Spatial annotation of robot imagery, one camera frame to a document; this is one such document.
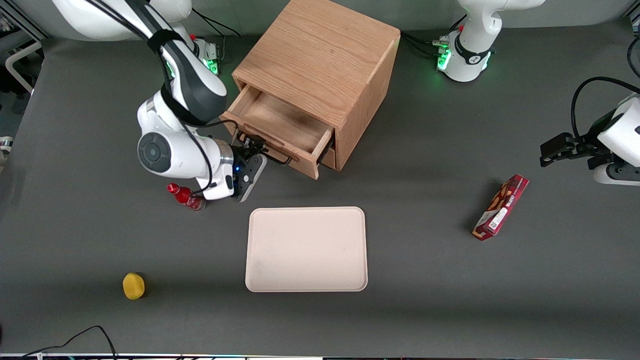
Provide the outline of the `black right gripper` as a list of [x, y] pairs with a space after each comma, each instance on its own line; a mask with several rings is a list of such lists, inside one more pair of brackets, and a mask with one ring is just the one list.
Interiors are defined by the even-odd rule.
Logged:
[[231, 146], [233, 152], [233, 173], [256, 173], [264, 165], [263, 154], [269, 150], [264, 139], [255, 139], [252, 135], [240, 133], [240, 145]]

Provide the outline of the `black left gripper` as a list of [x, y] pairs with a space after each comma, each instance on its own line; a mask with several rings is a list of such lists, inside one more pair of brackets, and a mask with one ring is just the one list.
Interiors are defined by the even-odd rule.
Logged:
[[589, 170], [617, 163], [617, 155], [598, 139], [598, 135], [612, 123], [613, 117], [614, 112], [607, 112], [596, 120], [585, 134], [581, 135], [578, 131], [576, 114], [571, 112], [570, 123], [574, 137], [569, 132], [562, 132], [544, 142], [540, 147], [540, 167], [544, 168], [558, 161], [579, 158], [588, 158]]

